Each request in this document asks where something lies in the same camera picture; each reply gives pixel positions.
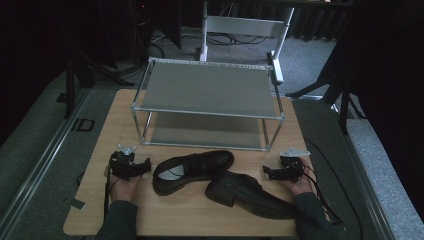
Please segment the hand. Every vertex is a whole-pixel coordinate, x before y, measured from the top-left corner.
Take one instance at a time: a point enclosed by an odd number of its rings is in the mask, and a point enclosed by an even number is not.
[[[300,158],[300,160],[302,161],[303,165],[305,165],[305,170],[304,170],[305,174],[309,175],[308,163],[302,158]],[[290,192],[293,194],[293,196],[296,196],[298,194],[305,193],[305,192],[312,192],[311,181],[309,180],[309,178],[305,176],[305,174],[303,174],[300,177],[297,183],[294,183],[292,181],[281,181],[280,183],[286,188],[288,188]]]
[[[104,172],[105,177],[108,176],[108,170],[109,168],[106,167]],[[137,204],[138,183],[140,182],[142,175],[130,178],[129,181],[120,179],[112,173],[109,175],[109,189],[111,189],[109,193],[110,199],[112,201],[122,200]]]

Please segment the sleeve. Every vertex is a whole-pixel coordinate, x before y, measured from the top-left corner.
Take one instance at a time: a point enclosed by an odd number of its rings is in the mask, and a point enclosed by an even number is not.
[[[299,210],[296,230],[300,239],[339,239],[338,229],[327,221],[321,202],[314,193],[302,193],[294,197]]]
[[[136,239],[138,207],[127,201],[114,201],[109,206],[106,219],[96,235],[96,240]]]

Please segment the black leather shoe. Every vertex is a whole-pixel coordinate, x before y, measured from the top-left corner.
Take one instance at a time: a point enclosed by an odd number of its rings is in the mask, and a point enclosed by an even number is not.
[[[282,220],[297,215],[294,204],[264,191],[255,178],[246,174],[226,172],[209,183],[205,194],[212,201],[229,207],[235,203],[263,218]]]
[[[189,182],[211,180],[225,173],[233,162],[234,155],[224,150],[170,158],[153,172],[153,189],[158,195],[172,194]]]

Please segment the dark curtain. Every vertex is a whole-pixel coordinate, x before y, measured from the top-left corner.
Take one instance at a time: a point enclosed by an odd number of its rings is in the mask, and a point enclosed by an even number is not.
[[[318,81],[352,74],[359,98],[421,219],[424,217],[424,2],[370,1],[337,42]]]
[[[2,1],[0,7],[0,145],[66,58],[48,9],[36,1]]]

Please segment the gray carpet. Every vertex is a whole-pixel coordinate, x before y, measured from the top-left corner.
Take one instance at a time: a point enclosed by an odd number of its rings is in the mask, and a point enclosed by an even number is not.
[[[195,60],[200,46],[198,39],[183,40],[183,49],[163,40],[160,44],[167,58]],[[248,64],[266,64],[266,52],[273,50],[274,39],[267,39],[257,45],[240,45],[232,47],[210,46],[209,61],[236,62]],[[282,93],[299,90],[313,83],[323,64],[328,58],[334,42],[313,40],[304,42],[288,39],[283,47],[280,62],[283,66],[285,83],[280,86]],[[127,80],[138,83],[140,74],[128,74]],[[94,120],[91,132],[70,131],[59,151],[54,157],[49,170],[36,189],[32,200],[17,222],[10,239],[80,239],[66,236],[63,223],[69,211],[66,198],[72,198],[77,191],[77,178],[84,171],[91,152],[95,146],[102,124],[107,115],[117,86],[108,80],[99,80],[90,91],[78,119]],[[43,154],[53,137],[55,129],[62,123],[64,104],[56,103],[59,93],[64,91],[64,76],[53,81],[34,104],[27,117],[17,131],[0,149],[2,197],[0,213],[4,213],[8,204],[18,193],[19,187],[31,172],[35,162]],[[323,95],[325,87],[314,91],[313,95]],[[337,214],[346,222],[341,228],[343,239],[359,239],[359,225],[352,208],[335,180],[334,174],[324,161],[326,158],[341,178],[341,183],[360,216],[364,239],[379,239],[374,224],[369,216],[347,158],[351,157],[346,150],[348,137],[341,135],[335,123],[335,112],[317,101],[298,100],[294,102],[302,132],[307,141],[308,150],[312,152],[314,168],[322,187],[324,196],[331,202]]]

